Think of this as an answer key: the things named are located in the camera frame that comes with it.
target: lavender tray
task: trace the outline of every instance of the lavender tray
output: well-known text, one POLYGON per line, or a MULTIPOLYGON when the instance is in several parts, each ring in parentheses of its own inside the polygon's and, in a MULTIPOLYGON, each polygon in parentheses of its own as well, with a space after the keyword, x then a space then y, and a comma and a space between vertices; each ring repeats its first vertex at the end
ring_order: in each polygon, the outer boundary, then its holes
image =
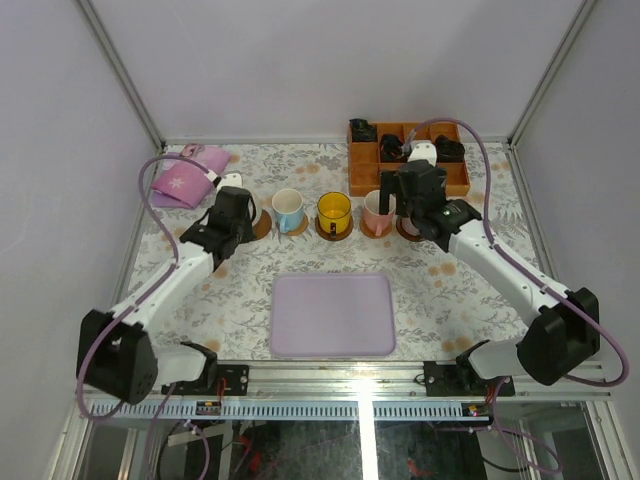
POLYGON ((381 273, 288 273, 273 282, 271 353, 283 358, 384 357, 396 334, 381 273))

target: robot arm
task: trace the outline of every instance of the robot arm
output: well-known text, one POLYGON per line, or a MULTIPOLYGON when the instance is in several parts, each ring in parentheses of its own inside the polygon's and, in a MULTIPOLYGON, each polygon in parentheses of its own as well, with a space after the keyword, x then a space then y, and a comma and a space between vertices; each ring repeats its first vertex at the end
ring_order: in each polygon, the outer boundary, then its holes
POLYGON ((561 292, 598 320, 597 298, 587 289, 571 292, 545 276, 504 242, 487 238, 482 217, 464 200, 448 200, 446 171, 435 166, 429 143, 412 144, 408 162, 397 172, 383 172, 380 213, 388 212, 389 195, 396 196, 398 215, 411 219, 420 235, 436 243, 482 275, 515 308, 529 328, 523 338, 481 342, 461 354, 457 363, 464 382, 474 378, 529 374, 551 385, 600 348, 600 336, 578 315, 545 293, 561 292), (524 265, 544 288, 516 270, 496 251, 496 245, 524 265))
POLYGON ((154 388, 174 382, 209 389, 216 379, 217 356, 191 342, 152 345, 154 329, 202 280, 228 259, 241 243, 254 240, 251 226, 256 210, 251 194, 242 188, 222 187, 215 205, 181 237, 178 262, 168 261, 142 287, 111 311, 92 310, 82 320, 77 370, 98 335, 124 315, 100 343, 85 383, 135 405, 154 388))

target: pink bag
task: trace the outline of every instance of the pink bag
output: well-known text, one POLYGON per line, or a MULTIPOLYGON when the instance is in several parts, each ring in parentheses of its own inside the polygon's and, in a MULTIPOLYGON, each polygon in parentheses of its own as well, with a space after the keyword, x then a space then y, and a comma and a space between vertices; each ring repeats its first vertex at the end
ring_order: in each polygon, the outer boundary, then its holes
MULTIPOLYGON (((192 158, 220 176, 231 159, 231 154, 221 148, 196 143, 184 147, 180 156, 192 158)), ((213 184, 198 167, 179 160, 174 162, 151 185, 151 203, 155 207, 196 208, 213 184)))

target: lavender wall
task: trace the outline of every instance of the lavender wall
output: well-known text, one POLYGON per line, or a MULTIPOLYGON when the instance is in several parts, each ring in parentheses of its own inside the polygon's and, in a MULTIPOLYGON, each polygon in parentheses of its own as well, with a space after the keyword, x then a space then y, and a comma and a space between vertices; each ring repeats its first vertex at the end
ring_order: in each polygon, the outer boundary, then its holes
POLYGON ((40 479, 152 147, 71 1, 0 2, 0 475, 40 479))
MULTIPOLYGON (((616 390, 640 462, 640 3, 600 2, 520 144, 520 160, 561 278, 600 298, 602 324, 625 347, 616 390)), ((619 361, 605 347, 611 374, 619 361)))
POLYGON ((94 0, 169 138, 345 136, 347 119, 515 126, 581 0, 94 0))

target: blue mug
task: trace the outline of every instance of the blue mug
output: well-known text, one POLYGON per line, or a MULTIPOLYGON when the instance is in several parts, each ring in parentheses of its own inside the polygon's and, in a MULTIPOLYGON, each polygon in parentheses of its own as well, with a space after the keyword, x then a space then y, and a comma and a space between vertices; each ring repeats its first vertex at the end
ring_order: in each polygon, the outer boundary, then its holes
POLYGON ((304 201, 302 194, 293 188, 284 188, 273 196, 271 206, 276 214, 280 232, 297 230, 304 220, 304 201))

